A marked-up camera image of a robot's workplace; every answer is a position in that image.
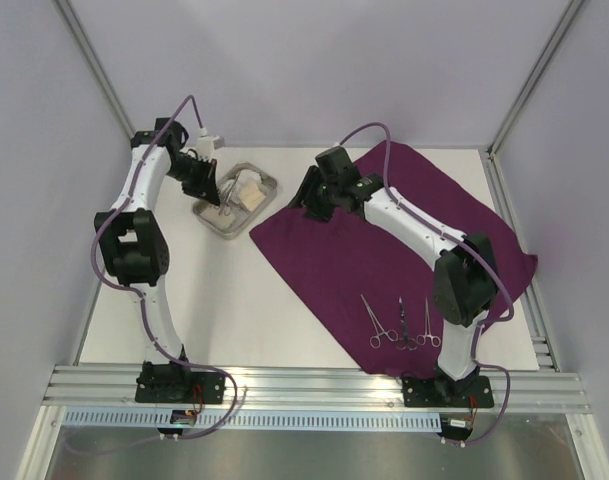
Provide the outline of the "clear packet beige gauze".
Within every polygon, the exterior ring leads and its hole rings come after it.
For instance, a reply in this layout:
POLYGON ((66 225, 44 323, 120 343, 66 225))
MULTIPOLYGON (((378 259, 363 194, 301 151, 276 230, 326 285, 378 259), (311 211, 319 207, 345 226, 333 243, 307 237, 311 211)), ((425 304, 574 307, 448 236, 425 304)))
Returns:
POLYGON ((264 199, 265 194, 255 183, 246 184, 238 194, 240 204, 250 212, 256 210, 264 199))
POLYGON ((230 205, 214 206, 206 202, 195 204, 195 213, 201 221, 213 229, 226 231, 236 221, 236 214, 230 205))

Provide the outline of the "white gauze pad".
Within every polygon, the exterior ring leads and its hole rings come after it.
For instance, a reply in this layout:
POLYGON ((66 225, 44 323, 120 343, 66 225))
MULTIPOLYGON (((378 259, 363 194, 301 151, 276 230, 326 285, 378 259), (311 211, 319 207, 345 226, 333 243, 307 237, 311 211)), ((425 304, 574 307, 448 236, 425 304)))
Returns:
POLYGON ((237 176, 238 184, 240 186, 245 186, 247 184, 261 184, 262 177, 261 174, 252 169, 242 169, 239 171, 237 176))
POLYGON ((233 195, 233 193, 235 192, 237 183, 238 183, 238 179, 237 178, 228 179, 223 184, 222 197, 225 198, 225 199, 230 198, 233 195))

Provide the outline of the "black handled scissors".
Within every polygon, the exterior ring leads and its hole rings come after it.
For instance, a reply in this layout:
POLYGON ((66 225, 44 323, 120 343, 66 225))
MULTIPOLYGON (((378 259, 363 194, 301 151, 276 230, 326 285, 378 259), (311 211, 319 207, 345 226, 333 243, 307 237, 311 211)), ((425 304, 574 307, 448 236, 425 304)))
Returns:
POLYGON ((401 297, 398 298, 398 307, 401 333, 398 335, 398 340, 396 341, 396 349, 400 351, 415 351, 418 349, 418 344, 409 335, 405 307, 401 297))

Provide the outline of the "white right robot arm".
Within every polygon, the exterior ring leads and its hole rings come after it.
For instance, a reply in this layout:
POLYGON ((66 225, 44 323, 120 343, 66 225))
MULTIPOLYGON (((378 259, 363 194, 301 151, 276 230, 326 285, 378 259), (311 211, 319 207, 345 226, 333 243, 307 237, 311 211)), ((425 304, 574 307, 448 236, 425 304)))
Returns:
POLYGON ((342 146, 315 157, 290 208, 328 222, 337 209, 354 214, 393 236, 418 255, 433 272, 433 305, 444 325, 434 390, 440 401, 459 404, 479 376, 473 349, 482 322, 495 301, 496 262, 487 235, 466 234, 421 210, 386 177, 363 175, 342 146))

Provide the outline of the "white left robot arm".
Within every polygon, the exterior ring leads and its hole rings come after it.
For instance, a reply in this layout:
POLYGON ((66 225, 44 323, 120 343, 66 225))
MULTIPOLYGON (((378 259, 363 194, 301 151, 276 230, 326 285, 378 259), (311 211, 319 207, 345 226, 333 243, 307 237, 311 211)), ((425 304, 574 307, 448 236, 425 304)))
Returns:
POLYGON ((217 160, 198 149, 185 150, 189 135, 169 117, 155 121, 151 130, 138 131, 130 140, 132 161, 122 190, 110 209, 94 217, 91 261, 105 271, 100 280, 129 295, 145 342, 145 360, 187 365, 185 347, 173 324, 165 277, 170 249, 155 217, 163 181, 176 180, 182 192, 218 206, 217 160))

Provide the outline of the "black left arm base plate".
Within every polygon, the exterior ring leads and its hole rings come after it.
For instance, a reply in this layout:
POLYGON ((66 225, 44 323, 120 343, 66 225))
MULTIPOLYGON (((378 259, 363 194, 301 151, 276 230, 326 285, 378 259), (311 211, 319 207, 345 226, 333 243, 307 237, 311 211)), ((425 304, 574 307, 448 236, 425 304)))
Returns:
POLYGON ((145 361, 136 379, 135 402, 220 405, 226 377, 213 370, 191 370, 174 362, 145 361))

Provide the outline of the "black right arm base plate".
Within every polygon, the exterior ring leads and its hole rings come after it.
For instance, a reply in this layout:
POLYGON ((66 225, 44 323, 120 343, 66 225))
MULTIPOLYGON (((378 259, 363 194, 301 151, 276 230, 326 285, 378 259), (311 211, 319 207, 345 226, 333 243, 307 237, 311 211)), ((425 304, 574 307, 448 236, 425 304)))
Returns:
POLYGON ((445 375, 431 379, 411 376, 401 378, 401 392, 405 407, 468 408, 477 406, 490 409, 495 405, 489 378, 478 370, 462 380, 445 375))

